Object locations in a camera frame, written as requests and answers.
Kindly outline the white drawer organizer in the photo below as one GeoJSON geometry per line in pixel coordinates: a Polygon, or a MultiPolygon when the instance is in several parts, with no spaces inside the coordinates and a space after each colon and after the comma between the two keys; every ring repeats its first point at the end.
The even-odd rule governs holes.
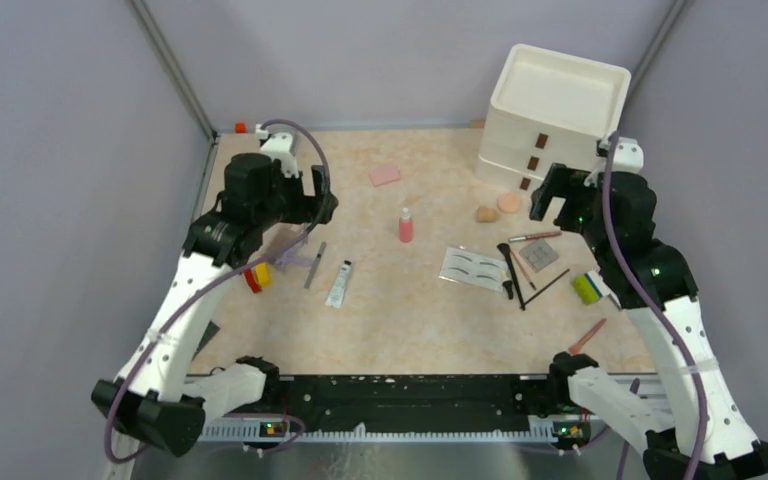
{"type": "Polygon", "coordinates": [[[616,131],[630,72],[535,46],[513,46],[490,98],[475,176],[510,191],[535,190],[549,168],[585,171],[616,131]]]}

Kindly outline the pink spray bottle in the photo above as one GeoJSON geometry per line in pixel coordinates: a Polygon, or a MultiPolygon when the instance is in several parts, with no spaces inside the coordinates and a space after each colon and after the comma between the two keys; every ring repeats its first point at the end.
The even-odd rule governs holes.
{"type": "Polygon", "coordinates": [[[410,243],[414,237],[414,223],[410,209],[403,207],[398,224],[399,239],[402,243],[410,243]]]}

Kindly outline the silver cosmetic tube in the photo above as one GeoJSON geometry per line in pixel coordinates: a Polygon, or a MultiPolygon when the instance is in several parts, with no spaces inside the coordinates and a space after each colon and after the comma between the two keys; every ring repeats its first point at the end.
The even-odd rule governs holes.
{"type": "Polygon", "coordinates": [[[352,271],[353,263],[350,260],[344,260],[340,265],[335,277],[332,288],[330,289],[325,301],[325,305],[332,308],[341,308],[343,305],[346,286],[352,271]]]}

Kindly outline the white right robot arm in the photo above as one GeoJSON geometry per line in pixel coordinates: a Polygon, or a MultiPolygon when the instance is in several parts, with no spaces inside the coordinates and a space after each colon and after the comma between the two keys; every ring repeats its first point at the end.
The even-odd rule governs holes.
{"type": "Polygon", "coordinates": [[[743,418],[706,336],[684,256],[654,235],[655,192],[639,174],[550,167],[530,217],[563,200],[555,223],[583,237],[598,271],[637,329],[669,411],[660,414],[591,357],[558,353],[546,397],[560,412],[599,417],[641,456],[652,479],[751,479],[768,474],[768,442],[743,418]]]}

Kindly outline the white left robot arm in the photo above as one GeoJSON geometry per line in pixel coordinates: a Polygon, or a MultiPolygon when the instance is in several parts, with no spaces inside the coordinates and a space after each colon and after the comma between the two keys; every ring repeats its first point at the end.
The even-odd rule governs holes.
{"type": "Polygon", "coordinates": [[[99,380],[91,401],[105,415],[105,454],[124,464],[146,448],[180,457],[206,423],[248,405],[268,413],[279,404],[275,365],[245,357],[223,372],[192,383],[186,377],[201,338],[230,280],[270,261],[260,255],[267,230],[302,226],[293,247],[331,221],[339,202],[325,156],[311,168],[306,194],[295,160],[272,154],[234,156],[213,206],[189,227],[175,276],[150,327],[112,380],[99,380]]]}

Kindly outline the round peach makeup puff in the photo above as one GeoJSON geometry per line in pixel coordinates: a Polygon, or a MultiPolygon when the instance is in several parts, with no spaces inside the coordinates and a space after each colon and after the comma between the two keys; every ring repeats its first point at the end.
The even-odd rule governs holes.
{"type": "Polygon", "coordinates": [[[522,199],[517,193],[502,194],[497,199],[497,208],[507,214],[517,213],[522,207],[522,199]]]}

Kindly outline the tan makeup sponge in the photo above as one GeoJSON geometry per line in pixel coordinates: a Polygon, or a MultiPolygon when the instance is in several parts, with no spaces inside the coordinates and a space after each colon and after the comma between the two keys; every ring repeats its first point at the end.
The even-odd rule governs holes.
{"type": "Polygon", "coordinates": [[[495,208],[480,206],[475,213],[475,220],[478,223],[495,223],[499,220],[500,214],[495,208]]]}

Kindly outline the grey eyeshadow palette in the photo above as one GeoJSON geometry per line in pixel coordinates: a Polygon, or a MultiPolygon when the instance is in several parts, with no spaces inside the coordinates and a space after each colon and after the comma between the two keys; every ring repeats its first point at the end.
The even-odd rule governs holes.
{"type": "Polygon", "coordinates": [[[535,240],[519,251],[530,268],[539,272],[559,259],[559,253],[545,240],[535,240]]]}

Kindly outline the pink rectangular sponge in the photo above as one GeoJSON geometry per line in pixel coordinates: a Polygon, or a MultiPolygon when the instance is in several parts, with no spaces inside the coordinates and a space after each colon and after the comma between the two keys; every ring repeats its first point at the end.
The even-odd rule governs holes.
{"type": "Polygon", "coordinates": [[[374,187],[380,187],[401,179],[399,168],[394,164],[382,165],[369,171],[370,182],[374,187]]]}

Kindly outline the thin brown brush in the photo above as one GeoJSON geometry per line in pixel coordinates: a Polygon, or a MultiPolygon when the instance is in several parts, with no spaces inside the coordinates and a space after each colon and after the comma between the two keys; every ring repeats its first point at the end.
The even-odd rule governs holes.
{"type": "Polygon", "coordinates": [[[523,275],[523,277],[525,278],[526,282],[529,284],[531,289],[536,291],[537,287],[536,287],[536,285],[535,285],[531,275],[529,274],[528,270],[525,268],[522,260],[518,256],[518,254],[515,253],[513,250],[511,250],[511,258],[513,259],[513,261],[517,265],[520,273],[523,275]]]}

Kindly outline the clear purple plastic bag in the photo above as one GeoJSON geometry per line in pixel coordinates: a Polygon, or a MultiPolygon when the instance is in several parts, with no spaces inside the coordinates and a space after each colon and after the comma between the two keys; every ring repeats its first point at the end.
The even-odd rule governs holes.
{"type": "Polygon", "coordinates": [[[270,264],[274,268],[284,272],[290,265],[310,267],[313,264],[312,257],[305,256],[300,253],[300,250],[308,243],[308,239],[306,237],[304,237],[300,242],[284,250],[284,247],[286,247],[292,241],[296,240],[298,236],[299,233],[292,229],[281,228],[278,230],[270,242],[268,248],[270,252],[281,251],[280,255],[277,255],[273,260],[270,261],[270,264]]]}

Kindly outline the thin black eyeliner brush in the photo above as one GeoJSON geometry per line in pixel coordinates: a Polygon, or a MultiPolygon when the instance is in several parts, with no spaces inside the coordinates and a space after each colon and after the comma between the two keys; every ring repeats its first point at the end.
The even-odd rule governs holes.
{"type": "Polygon", "coordinates": [[[554,284],[556,284],[559,280],[561,280],[564,276],[566,276],[571,271],[570,268],[565,269],[561,273],[559,273],[557,276],[555,276],[552,280],[550,280],[546,285],[539,288],[531,297],[529,297],[527,300],[525,300],[524,304],[529,305],[533,301],[535,301],[539,296],[541,296],[543,293],[545,293],[548,289],[550,289],[554,284]]]}

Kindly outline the eyebrow stencil sheet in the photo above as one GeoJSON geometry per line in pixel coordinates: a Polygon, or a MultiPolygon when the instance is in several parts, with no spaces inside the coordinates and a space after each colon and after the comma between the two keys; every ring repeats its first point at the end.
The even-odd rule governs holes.
{"type": "Polygon", "coordinates": [[[502,292],[509,279],[507,264],[465,249],[448,247],[438,277],[486,290],[502,292]]]}

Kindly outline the red yellow toy block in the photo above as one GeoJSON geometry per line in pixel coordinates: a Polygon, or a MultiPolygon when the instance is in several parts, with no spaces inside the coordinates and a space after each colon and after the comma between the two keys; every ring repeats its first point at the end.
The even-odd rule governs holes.
{"type": "Polygon", "coordinates": [[[245,281],[250,290],[257,294],[272,284],[272,277],[267,263],[260,263],[252,269],[243,272],[245,281]]]}

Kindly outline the coral pink pencil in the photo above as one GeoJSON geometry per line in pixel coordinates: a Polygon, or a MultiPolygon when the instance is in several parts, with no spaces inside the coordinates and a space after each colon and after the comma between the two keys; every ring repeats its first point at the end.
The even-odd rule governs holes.
{"type": "Polygon", "coordinates": [[[600,319],[576,343],[571,345],[567,349],[567,352],[571,355],[577,355],[581,353],[586,344],[601,330],[606,322],[606,318],[600,319]]]}

